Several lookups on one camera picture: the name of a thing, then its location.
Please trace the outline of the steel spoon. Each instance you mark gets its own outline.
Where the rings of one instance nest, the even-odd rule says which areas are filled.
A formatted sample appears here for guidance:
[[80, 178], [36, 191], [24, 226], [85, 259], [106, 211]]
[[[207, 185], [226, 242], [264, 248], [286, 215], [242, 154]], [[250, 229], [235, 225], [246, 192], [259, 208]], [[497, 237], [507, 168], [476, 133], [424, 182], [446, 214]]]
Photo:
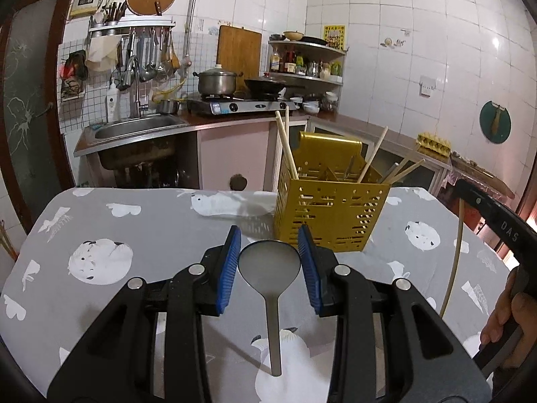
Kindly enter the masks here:
[[239, 254], [239, 272], [265, 301], [272, 376], [281, 375], [279, 299], [298, 277], [300, 268], [298, 251], [277, 240], [251, 243]]

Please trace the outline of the wooden chopstick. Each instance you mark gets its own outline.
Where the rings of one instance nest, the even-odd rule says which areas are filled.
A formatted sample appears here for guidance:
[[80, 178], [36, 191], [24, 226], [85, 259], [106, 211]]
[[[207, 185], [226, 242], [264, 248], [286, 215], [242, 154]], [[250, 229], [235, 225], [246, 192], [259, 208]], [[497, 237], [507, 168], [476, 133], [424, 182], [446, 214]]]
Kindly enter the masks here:
[[358, 180], [357, 180], [357, 183], [361, 183], [362, 180], [364, 179], [364, 177], [367, 175], [368, 173], [368, 170], [370, 169], [371, 167], [371, 164], [372, 164], [372, 161], [373, 159], [375, 158], [375, 156], [377, 155], [377, 152], [379, 151], [380, 147], [381, 147], [381, 144], [385, 138], [385, 136], [387, 135], [388, 133], [388, 130], [389, 130], [389, 127], [384, 127], [382, 132], [381, 132], [381, 135], [377, 141], [377, 143], [375, 144], [372, 152], [371, 152], [371, 155], [369, 156], [369, 158], [367, 159], [366, 161], [366, 164], [364, 166], [364, 168], [362, 168], [362, 171], [360, 172], [359, 176], [358, 176]]
[[455, 240], [455, 249], [454, 257], [450, 270], [450, 277], [448, 280], [448, 286], [441, 304], [440, 317], [444, 318], [446, 310], [450, 302], [450, 296], [453, 291], [453, 286], [457, 276], [457, 271], [460, 263], [460, 252], [461, 252], [461, 243], [463, 238], [463, 228], [464, 228], [464, 215], [465, 215], [465, 202], [462, 198], [459, 198], [459, 209], [458, 209], [458, 227], [457, 227], [457, 236]]
[[284, 122], [282, 120], [280, 111], [277, 110], [275, 112], [275, 116], [276, 116], [276, 124], [278, 127], [278, 134], [279, 134], [280, 142], [281, 142], [282, 149], [283, 149], [283, 154], [287, 160], [291, 177], [294, 180], [298, 180], [299, 179], [298, 170], [296, 168], [295, 160], [293, 158], [292, 151], [290, 149], [288, 133], [286, 131], [286, 127], [284, 126]]
[[289, 141], [289, 106], [288, 105], [286, 105], [286, 109], [285, 109], [284, 129], [285, 129], [286, 138]]
[[388, 179], [386, 181], [386, 184], [391, 186], [394, 183], [399, 182], [400, 180], [403, 180], [404, 177], [407, 177], [411, 172], [413, 172], [414, 170], [416, 170], [417, 168], [422, 166], [424, 163], [425, 163], [425, 160], [421, 159], [419, 162], [413, 164], [412, 166], [410, 166], [408, 168], [405, 168], [400, 173], [397, 173], [394, 177]]

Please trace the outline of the grey patterned tablecloth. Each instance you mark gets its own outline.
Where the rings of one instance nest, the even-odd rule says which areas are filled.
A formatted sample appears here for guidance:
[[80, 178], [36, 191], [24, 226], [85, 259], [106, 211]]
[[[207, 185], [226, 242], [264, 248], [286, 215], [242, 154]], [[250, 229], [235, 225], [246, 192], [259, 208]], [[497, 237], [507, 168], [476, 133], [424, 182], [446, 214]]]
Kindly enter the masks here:
[[[221, 245], [232, 226], [250, 244], [272, 237], [276, 195], [190, 189], [74, 188], [36, 221], [1, 290], [1, 336], [40, 396], [78, 339], [132, 277], [173, 277]], [[420, 187], [390, 190], [361, 252], [338, 259], [382, 283], [404, 277], [441, 311], [457, 217]], [[470, 354], [501, 294], [508, 268], [463, 230], [445, 321]], [[280, 297], [283, 372], [272, 376], [262, 297], [236, 277], [229, 306], [203, 324], [216, 402], [322, 402], [327, 398], [336, 322], [317, 317], [298, 277]]]

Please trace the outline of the yellow utensil holder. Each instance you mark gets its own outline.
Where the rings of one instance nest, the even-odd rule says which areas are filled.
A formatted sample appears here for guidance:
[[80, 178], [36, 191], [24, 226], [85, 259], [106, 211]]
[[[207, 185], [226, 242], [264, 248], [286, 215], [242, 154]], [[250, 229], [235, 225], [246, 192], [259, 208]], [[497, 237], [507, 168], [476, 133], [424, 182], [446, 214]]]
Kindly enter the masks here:
[[295, 247], [306, 225], [317, 245], [335, 252], [362, 251], [389, 196], [390, 185], [366, 165], [362, 142], [350, 137], [299, 133], [283, 159], [274, 215], [276, 239]]

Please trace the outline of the brown glass door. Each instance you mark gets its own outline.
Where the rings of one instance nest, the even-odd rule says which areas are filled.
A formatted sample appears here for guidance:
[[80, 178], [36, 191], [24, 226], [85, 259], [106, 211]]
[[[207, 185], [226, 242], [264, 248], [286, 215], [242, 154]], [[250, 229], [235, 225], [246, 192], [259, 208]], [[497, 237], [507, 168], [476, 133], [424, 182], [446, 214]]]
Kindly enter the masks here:
[[17, 0], [1, 28], [1, 172], [24, 231], [75, 184], [56, 98], [70, 3]]

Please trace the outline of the steel faucet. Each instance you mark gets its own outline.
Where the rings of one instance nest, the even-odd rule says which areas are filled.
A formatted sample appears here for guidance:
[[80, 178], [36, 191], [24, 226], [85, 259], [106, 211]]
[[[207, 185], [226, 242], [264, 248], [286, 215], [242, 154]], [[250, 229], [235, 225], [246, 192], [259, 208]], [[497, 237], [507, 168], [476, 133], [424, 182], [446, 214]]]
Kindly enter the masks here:
[[122, 74], [122, 84], [125, 90], [130, 91], [130, 118], [140, 118], [140, 95], [139, 95], [139, 63], [136, 55], [132, 55], [128, 61], [126, 69]]

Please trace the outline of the white soap bottle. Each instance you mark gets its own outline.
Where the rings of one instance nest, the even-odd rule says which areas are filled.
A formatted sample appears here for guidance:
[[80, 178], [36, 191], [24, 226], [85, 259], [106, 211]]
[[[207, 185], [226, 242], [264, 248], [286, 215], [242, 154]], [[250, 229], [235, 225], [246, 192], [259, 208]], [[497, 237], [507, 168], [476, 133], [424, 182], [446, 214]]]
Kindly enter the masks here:
[[119, 89], [115, 83], [115, 79], [112, 79], [108, 90], [106, 91], [106, 122], [108, 124], [112, 124], [120, 120], [118, 104]]

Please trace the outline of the gas stove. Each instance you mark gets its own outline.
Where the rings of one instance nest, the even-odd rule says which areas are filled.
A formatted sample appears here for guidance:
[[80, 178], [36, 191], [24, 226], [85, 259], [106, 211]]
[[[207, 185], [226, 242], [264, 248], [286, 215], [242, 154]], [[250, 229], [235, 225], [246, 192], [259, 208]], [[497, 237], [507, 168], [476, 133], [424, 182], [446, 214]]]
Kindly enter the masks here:
[[187, 108], [190, 114], [202, 116], [274, 114], [276, 111], [294, 112], [299, 108], [287, 100], [254, 100], [226, 96], [188, 96]]

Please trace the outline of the steel cooking pot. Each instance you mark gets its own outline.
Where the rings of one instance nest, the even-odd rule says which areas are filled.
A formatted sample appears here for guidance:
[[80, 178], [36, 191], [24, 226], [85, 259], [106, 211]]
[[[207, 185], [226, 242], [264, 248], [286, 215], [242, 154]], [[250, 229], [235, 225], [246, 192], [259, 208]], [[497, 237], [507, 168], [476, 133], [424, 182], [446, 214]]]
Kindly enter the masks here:
[[201, 73], [193, 73], [197, 77], [197, 91], [201, 96], [233, 96], [237, 89], [237, 79], [242, 75], [242, 72], [225, 70], [221, 64]]

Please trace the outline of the black wok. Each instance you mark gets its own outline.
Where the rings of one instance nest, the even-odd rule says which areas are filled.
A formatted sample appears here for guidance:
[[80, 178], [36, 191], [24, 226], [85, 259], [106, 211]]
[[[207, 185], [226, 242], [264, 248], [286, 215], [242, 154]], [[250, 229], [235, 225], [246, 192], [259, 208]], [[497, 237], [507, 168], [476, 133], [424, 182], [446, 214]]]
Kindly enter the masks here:
[[277, 99], [286, 87], [285, 83], [269, 77], [249, 78], [244, 80], [250, 96], [256, 99]]

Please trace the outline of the rectangular wooden cutting board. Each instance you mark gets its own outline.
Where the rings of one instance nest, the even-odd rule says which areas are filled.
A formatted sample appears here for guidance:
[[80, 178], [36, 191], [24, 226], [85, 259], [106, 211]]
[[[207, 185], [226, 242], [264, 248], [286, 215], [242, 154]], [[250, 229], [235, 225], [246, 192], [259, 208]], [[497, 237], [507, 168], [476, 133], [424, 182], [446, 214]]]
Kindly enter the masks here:
[[245, 80], [259, 74], [261, 39], [260, 33], [243, 27], [219, 27], [216, 62], [238, 75], [237, 92], [247, 92]]

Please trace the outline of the corner shelf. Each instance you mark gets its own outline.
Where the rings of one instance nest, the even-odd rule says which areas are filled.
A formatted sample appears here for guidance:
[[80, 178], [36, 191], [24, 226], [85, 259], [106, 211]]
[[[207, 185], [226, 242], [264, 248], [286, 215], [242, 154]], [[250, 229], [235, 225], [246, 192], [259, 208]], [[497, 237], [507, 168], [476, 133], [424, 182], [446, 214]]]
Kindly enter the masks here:
[[268, 41], [267, 75], [343, 85], [345, 50], [330, 47], [317, 37], [291, 40], [285, 35], [273, 35]]

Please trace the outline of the green round wall board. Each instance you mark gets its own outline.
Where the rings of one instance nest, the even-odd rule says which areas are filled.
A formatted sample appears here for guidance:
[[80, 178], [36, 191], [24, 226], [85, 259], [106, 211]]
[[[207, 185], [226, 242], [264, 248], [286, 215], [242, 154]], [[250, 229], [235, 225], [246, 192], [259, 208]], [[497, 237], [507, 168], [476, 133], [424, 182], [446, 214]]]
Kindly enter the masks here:
[[510, 136], [511, 119], [506, 107], [488, 101], [479, 116], [480, 129], [490, 142], [501, 145]]

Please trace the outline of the white wall socket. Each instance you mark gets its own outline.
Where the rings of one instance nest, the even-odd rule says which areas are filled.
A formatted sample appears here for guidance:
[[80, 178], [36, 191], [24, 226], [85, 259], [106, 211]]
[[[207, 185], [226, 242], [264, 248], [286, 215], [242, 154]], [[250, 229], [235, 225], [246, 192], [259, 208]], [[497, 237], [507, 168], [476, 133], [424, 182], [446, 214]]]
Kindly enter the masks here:
[[424, 97], [431, 97], [436, 90], [436, 79], [426, 76], [420, 77], [420, 95]]

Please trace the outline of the wall utensil rack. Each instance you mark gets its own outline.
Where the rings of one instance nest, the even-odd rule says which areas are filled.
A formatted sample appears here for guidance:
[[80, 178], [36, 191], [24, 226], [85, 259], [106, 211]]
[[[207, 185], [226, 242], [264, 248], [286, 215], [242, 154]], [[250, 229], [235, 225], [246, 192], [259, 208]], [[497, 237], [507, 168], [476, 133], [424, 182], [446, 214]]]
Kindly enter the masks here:
[[156, 78], [165, 37], [176, 26], [170, 16], [128, 15], [119, 20], [89, 23], [87, 66], [94, 72], [108, 71], [111, 82], [126, 90], [140, 77], [147, 82]]

